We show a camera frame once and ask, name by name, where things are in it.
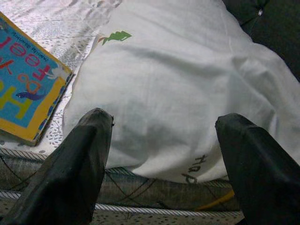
bed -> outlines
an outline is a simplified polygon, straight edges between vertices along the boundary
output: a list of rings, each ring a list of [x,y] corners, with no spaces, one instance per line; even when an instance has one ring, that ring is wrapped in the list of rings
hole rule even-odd
[[[277,52],[299,79],[299,43],[296,29],[289,31],[284,42],[271,42],[271,31],[286,34],[290,26],[273,23],[271,13],[297,15],[297,5],[281,7],[275,3],[254,4],[249,1],[243,5],[234,1],[224,1],[227,9],[236,16],[244,31],[258,43],[262,43]],[[68,0],[57,3],[44,1],[5,1],[0,10],[29,34],[50,53],[66,63],[72,70],[78,71],[79,65],[98,42],[102,24],[107,22],[110,12],[118,6],[118,1],[75,2]],[[61,143],[63,110],[71,97],[72,85],[69,85],[60,105],[37,147],[22,146],[12,140],[0,140],[0,212],[5,215],[14,201],[30,181],[42,162]],[[201,184],[179,184],[158,179],[136,176],[124,168],[112,168],[106,171],[101,195],[96,205],[92,224],[236,224],[243,215],[235,198],[217,204],[209,211],[195,212],[195,209],[209,204],[231,191],[226,180],[215,180]]]

mattress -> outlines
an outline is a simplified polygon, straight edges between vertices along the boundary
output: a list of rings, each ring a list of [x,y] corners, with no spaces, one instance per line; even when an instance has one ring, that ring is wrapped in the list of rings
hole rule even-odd
[[[76,73],[101,26],[119,4],[120,0],[4,0],[0,10]],[[63,110],[71,95],[72,83],[38,146],[0,137],[0,216],[8,212],[46,157],[62,142]],[[177,184],[114,168],[105,173],[92,224],[235,224],[243,217],[235,198],[210,211],[194,212],[231,189],[227,181]]]

wrinkled fabric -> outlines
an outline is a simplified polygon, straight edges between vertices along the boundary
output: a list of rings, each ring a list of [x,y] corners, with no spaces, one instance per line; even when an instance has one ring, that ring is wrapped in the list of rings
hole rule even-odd
[[[228,113],[300,162],[300,85],[221,0],[128,0],[104,33],[74,83],[63,132],[94,107],[113,115],[107,168],[182,183],[223,177],[214,125]]]

children's book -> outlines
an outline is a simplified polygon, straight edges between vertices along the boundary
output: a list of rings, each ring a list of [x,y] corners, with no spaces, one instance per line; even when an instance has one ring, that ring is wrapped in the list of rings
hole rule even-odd
[[[72,71],[0,12],[0,131],[36,145]]]

